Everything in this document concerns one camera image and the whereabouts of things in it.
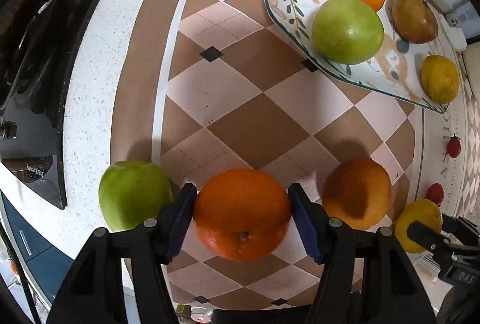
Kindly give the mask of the cherry tomato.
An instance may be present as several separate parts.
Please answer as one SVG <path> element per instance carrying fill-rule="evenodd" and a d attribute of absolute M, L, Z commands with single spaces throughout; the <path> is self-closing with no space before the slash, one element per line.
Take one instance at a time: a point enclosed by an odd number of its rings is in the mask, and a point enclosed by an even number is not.
<path fill-rule="evenodd" d="M 450 158 L 458 158 L 461 154 L 461 138 L 457 135 L 450 137 L 447 143 L 447 155 Z"/>
<path fill-rule="evenodd" d="M 431 200 L 437 206 L 441 206 L 444 199 L 444 190 L 441 183 L 433 183 L 425 194 L 427 200 Z"/>

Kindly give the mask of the dark orange fruit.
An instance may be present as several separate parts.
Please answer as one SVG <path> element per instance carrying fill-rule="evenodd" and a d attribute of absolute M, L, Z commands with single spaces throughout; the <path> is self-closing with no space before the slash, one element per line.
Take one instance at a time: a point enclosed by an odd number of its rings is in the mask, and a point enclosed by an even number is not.
<path fill-rule="evenodd" d="M 390 207 L 390 177 L 369 157 L 346 161 L 326 179 L 321 202 L 329 217 L 366 231 L 379 223 Z"/>

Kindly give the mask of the green apple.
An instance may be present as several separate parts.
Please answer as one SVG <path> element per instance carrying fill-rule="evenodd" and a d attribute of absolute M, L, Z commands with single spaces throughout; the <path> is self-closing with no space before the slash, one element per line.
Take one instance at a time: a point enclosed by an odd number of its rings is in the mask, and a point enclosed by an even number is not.
<path fill-rule="evenodd" d="M 312 42 L 324 57 L 356 65 L 375 56 L 384 41 L 377 12 L 359 0 L 328 0 L 312 21 Z"/>
<path fill-rule="evenodd" d="M 160 167 L 146 161 L 118 161 L 103 173 L 98 202 L 111 231 L 128 231 L 173 203 L 173 192 Z"/>

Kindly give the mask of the orange front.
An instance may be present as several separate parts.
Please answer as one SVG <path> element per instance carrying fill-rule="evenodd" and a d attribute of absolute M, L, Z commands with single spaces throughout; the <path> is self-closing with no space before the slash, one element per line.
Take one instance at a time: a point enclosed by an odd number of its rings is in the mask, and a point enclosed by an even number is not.
<path fill-rule="evenodd" d="M 266 257 L 285 239 L 290 201 L 271 176 L 230 169 L 210 179 L 197 195 L 193 221 L 199 240 L 230 261 Z"/>

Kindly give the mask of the yellow lemon back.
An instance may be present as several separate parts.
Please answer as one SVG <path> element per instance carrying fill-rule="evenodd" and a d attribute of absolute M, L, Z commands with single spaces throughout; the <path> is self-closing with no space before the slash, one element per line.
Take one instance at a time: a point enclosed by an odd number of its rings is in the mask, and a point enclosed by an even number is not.
<path fill-rule="evenodd" d="M 425 93 L 438 104 L 452 102 L 459 92 L 458 70 L 448 58 L 439 55 L 426 57 L 421 65 L 420 77 Z"/>

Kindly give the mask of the brown red apple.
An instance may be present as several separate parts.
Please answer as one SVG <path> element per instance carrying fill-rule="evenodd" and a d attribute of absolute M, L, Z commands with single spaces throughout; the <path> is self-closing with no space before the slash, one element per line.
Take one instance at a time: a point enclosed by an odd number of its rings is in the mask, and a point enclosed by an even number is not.
<path fill-rule="evenodd" d="M 408 43 L 426 44 L 439 34 L 437 19 L 426 0 L 394 0 L 391 17 L 395 30 Z"/>

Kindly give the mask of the cream utensil holder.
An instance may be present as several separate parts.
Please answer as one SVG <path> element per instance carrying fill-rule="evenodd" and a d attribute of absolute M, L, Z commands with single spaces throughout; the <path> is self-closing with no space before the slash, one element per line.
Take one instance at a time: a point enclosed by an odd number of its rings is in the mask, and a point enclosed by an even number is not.
<path fill-rule="evenodd" d="M 477 102 L 480 101 L 480 42 L 469 44 L 462 52 L 470 88 Z"/>

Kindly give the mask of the white small object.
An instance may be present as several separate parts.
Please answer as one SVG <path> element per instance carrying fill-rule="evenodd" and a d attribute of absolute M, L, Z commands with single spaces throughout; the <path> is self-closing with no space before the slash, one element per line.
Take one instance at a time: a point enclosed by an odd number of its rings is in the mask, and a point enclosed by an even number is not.
<path fill-rule="evenodd" d="M 465 51 L 467 42 L 462 29 L 451 27 L 442 14 L 439 15 L 439 21 L 453 49 L 458 52 Z"/>

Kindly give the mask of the checkered brown table runner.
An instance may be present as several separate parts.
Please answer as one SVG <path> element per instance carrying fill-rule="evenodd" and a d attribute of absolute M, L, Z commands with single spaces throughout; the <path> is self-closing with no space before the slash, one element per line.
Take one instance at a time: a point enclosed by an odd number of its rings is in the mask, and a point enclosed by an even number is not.
<path fill-rule="evenodd" d="M 457 158 L 447 155 L 461 138 Z M 112 161 L 160 163 L 174 188 L 235 168 L 301 183 L 319 200 L 340 163 L 370 157 L 390 176 L 389 224 L 428 183 L 448 213 L 479 205 L 479 108 L 464 84 L 446 114 L 320 70 L 264 0 L 144 0 L 116 91 Z"/>

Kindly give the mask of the black wok pan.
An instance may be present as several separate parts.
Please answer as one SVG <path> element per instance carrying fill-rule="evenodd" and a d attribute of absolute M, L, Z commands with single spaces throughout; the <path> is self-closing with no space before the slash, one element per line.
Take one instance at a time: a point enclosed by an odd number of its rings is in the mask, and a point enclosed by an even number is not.
<path fill-rule="evenodd" d="M 1 110 L 17 94 L 32 112 L 41 113 L 41 98 L 61 72 L 69 2 L 28 0 L 13 18 L 13 33 L 1 35 Z"/>

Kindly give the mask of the black gas stove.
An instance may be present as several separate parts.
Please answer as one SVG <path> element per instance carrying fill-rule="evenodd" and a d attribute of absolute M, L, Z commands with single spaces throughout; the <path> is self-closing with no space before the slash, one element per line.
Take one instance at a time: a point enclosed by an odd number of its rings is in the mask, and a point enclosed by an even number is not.
<path fill-rule="evenodd" d="M 65 209 L 64 111 L 73 66 L 100 0 L 5 0 L 1 7 L 1 162 Z"/>

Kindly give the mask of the deer pattern oval plate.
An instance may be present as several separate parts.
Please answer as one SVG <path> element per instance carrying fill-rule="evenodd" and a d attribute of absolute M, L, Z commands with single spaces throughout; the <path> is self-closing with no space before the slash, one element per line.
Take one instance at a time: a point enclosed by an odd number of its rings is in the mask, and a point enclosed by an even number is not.
<path fill-rule="evenodd" d="M 426 0 L 264 0 L 279 29 L 337 80 L 439 114 L 460 90 L 440 16 Z"/>

